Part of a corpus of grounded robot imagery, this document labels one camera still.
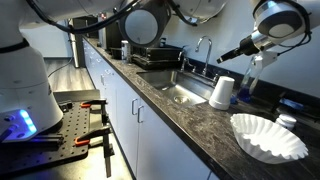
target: cable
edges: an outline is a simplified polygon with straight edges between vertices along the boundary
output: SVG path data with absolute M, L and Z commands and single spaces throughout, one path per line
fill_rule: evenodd
M 63 66 L 59 67 L 58 69 L 52 71 L 52 72 L 48 75 L 48 78 L 49 78 L 53 73 L 55 73 L 55 72 L 59 71 L 60 69 L 68 66 L 68 65 L 72 62 L 72 59 L 73 59 L 73 57 L 71 57 L 70 60 L 69 60 L 65 65 L 63 65 Z
M 296 48 L 296 47 L 299 47 L 299 46 L 302 46 L 302 45 L 305 45 L 305 44 L 308 44 L 309 42 L 311 41 L 311 35 L 310 34 L 305 34 L 304 37 L 302 38 L 302 40 L 297 43 L 296 45 L 294 46 L 284 46 L 284 45 L 279 45 L 281 47 L 288 47 L 289 49 L 285 50 L 285 51 L 282 51 L 281 53 L 278 53 L 278 56 L 286 53 L 286 52 L 289 52 L 291 51 L 292 49 Z
M 172 10 L 174 10 L 174 12 L 176 13 L 176 15 L 186 24 L 191 25 L 191 26 L 198 26 L 196 23 L 192 23 L 189 22 L 181 13 L 181 11 L 179 10 L 179 5 L 176 5 L 173 0 L 168 0 L 167 1 L 169 3 L 169 5 L 171 6 Z
M 59 67 L 59 68 L 57 68 L 56 70 L 54 70 L 54 71 L 52 71 L 49 75 L 48 75 L 48 78 L 52 75 L 52 74 L 54 74 L 55 72 L 57 72 L 57 71 L 59 71 L 59 70 L 61 70 L 62 68 L 64 68 L 64 67 L 66 67 L 66 66 L 68 66 L 71 62 L 72 62 L 72 59 L 74 59 L 74 56 L 73 56 L 73 48 L 72 48 L 72 40 L 71 40 L 71 37 L 70 37 L 70 34 L 69 33 L 67 33 L 67 35 L 68 35 L 68 37 L 69 37 L 69 42 L 70 42 L 70 48 L 71 48 L 71 53 L 72 53 L 72 57 L 70 58 L 70 60 L 65 64 L 65 65 L 63 65 L 63 66 L 61 66 L 61 67 Z
M 207 180 L 210 180 L 211 174 L 213 174 L 212 171 L 209 172 L 209 175 L 208 175 L 208 177 L 207 177 Z
M 67 33 L 72 33 L 72 34 L 85 34 L 85 33 L 90 33 L 93 31 L 98 31 L 118 19 L 124 17 L 125 15 L 129 14 L 131 11 L 133 11 L 134 7 L 141 1 L 141 0 L 133 0 L 130 2 L 128 5 L 126 5 L 124 8 L 122 8 L 118 13 L 114 14 L 110 18 L 97 22 L 95 24 L 92 24 L 90 26 L 84 27 L 84 28 L 79 28 L 79 29 L 74 29 L 73 26 L 62 26 L 58 24 L 57 22 L 51 20 L 48 18 L 42 11 L 41 9 L 36 5 L 36 3 L 33 0 L 26 0 L 29 6 L 35 11 L 35 13 L 40 17 L 40 19 L 50 25 L 56 26 L 58 29 L 67 32 Z

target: faucet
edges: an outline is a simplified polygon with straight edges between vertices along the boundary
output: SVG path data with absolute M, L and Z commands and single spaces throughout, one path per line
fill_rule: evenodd
M 209 49 L 208 49 L 206 64 L 205 64 L 204 69 L 202 71 L 202 75 L 205 76 L 207 74 L 207 67 L 208 67 L 208 62 L 209 62 L 209 58 L 210 58 L 210 54 L 211 54 L 212 41 L 211 41 L 210 37 L 208 37 L 208 36 L 203 36 L 202 38 L 200 38 L 198 45 L 196 47 L 196 52 L 199 52 L 199 47 L 200 47 L 200 44 L 203 39 L 208 39 L 208 41 L 209 41 Z
M 181 72 L 184 71 L 184 66 L 185 66 L 186 64 L 187 64 L 188 66 L 190 66 L 190 67 L 193 67 L 192 72 L 195 72 L 196 66 L 190 64 L 190 63 L 189 63 L 189 58 L 187 58 L 187 57 L 185 56 L 186 51 L 185 51 L 184 48 L 187 47 L 187 46 L 188 46 L 188 45 L 182 46 L 182 50 L 180 51 L 179 57 L 178 57 L 178 61 L 181 61 L 181 60 L 182 60 L 181 58 L 182 58 L 182 56 L 183 56 L 182 65 L 181 65 Z

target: stainless steel sink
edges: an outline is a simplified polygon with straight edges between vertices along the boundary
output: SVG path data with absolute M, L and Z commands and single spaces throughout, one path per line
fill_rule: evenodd
M 146 82 L 173 102 L 192 106 L 209 100 L 213 87 L 188 73 L 180 71 L 154 71 L 137 73 Z

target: cup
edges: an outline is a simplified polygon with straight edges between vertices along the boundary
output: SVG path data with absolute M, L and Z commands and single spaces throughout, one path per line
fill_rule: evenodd
M 276 120 L 276 124 L 279 124 L 280 126 L 288 129 L 289 131 L 292 131 L 296 122 L 297 120 L 294 117 L 289 116 L 287 114 L 280 114 L 280 116 Z
M 128 41 L 121 41 L 121 49 L 122 49 L 122 60 L 127 63 L 131 62 L 131 46 Z
M 230 105 L 234 79 L 221 76 L 210 97 L 209 104 L 219 110 L 227 110 Z

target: machine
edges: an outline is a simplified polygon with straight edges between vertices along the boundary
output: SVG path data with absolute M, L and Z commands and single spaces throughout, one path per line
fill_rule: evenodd
M 57 124 L 63 116 L 54 99 L 42 55 L 19 28 L 50 24 L 74 34 L 96 31 L 119 21 L 123 36 L 135 46 L 149 46 L 161 36 L 172 11 L 205 22 L 217 15 L 227 0 L 2 0 L 0 2 L 0 142 L 27 141 Z M 319 25 L 318 0 L 251 0 L 256 29 L 240 48 L 221 62 L 241 54 L 254 54 L 305 33 Z M 81 29 L 64 27 L 58 20 L 116 12 L 112 17 Z

